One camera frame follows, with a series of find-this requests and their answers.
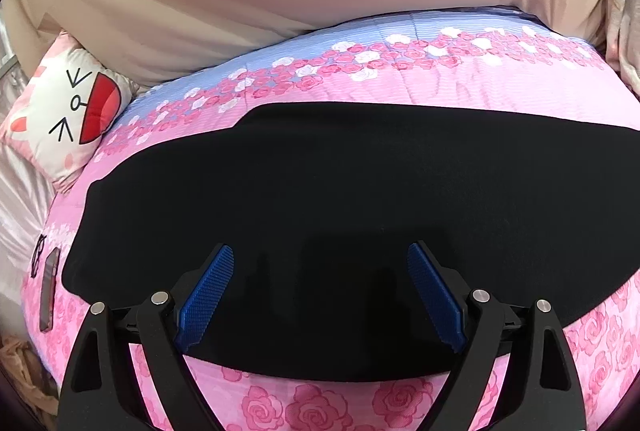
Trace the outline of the black pants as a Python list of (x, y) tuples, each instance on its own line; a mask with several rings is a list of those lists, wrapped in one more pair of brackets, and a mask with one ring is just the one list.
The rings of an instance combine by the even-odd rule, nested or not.
[(310, 381), (450, 367), (410, 279), (426, 243), (474, 288), (563, 325), (639, 266), (639, 134), (523, 113), (330, 102), (133, 154), (88, 189), (62, 273), (130, 307), (219, 243), (234, 272), (197, 359)]

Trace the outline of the smartphone on bed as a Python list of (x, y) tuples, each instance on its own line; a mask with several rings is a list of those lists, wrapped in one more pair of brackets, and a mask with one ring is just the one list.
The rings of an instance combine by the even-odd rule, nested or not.
[(39, 303), (39, 330), (47, 333), (53, 327), (56, 274), (60, 264), (61, 249), (55, 247), (44, 262)]

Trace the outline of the black eyeglasses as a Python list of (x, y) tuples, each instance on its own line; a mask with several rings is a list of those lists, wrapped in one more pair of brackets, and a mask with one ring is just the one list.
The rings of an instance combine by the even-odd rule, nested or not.
[(34, 251), (32, 251), (32, 259), (30, 260), (30, 272), (29, 272), (29, 276), (32, 278), (35, 278), (37, 276), (40, 257), (42, 255), (46, 238), (47, 238), (46, 235), (40, 234), (38, 236)]

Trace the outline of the pale satin bed sheet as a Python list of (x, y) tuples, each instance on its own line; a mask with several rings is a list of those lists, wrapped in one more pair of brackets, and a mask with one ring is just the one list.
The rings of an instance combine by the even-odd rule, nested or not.
[(11, 147), (1, 146), (1, 334), (28, 338), (22, 286), (53, 199), (50, 184)]

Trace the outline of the white cat face pillow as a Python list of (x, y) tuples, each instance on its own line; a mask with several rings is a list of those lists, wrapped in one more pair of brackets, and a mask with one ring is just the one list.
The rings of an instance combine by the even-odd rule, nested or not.
[(135, 89), (126, 76), (104, 67), (63, 31), (2, 122), (1, 142), (29, 161), (56, 191), (64, 191), (91, 160)]

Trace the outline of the pink floral bed quilt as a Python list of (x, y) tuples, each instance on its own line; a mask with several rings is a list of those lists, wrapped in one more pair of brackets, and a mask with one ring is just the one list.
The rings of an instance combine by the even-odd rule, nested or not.
[[(159, 143), (235, 126), (265, 105), (425, 106), (531, 114), (632, 128), (639, 104), (586, 42), (503, 9), (393, 14), (357, 20), (256, 50), (138, 97), (102, 136), (73, 187), (55, 198), (38, 273), (25, 287), (32, 341), (56, 381), (89, 303), (62, 273), (89, 186), (133, 154)], [(61, 249), (53, 327), (39, 330), (44, 262)], [(563, 325), (578, 373), (586, 430), (600, 428), (639, 373), (639, 266), (587, 315)], [(206, 402), (227, 430), (414, 430), (448, 373), (385, 381), (269, 377), (184, 353)]]

